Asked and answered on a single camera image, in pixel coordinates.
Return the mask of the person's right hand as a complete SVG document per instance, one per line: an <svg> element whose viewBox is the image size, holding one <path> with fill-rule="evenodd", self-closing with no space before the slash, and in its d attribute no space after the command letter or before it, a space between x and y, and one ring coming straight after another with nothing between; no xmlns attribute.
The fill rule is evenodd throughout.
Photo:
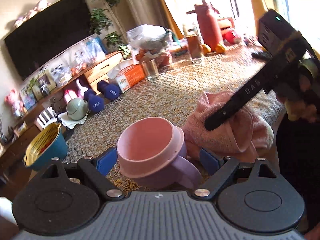
<svg viewBox="0 0 320 240"><path fill-rule="evenodd" d="M314 104L306 102L299 96L299 99L289 99L287 97L288 90L286 84L281 84L276 87L276 97L279 102L284 104L287 112L288 119L290 121L305 120L309 123L315 123L319 121L319 115L317 114L317 107Z"/></svg>

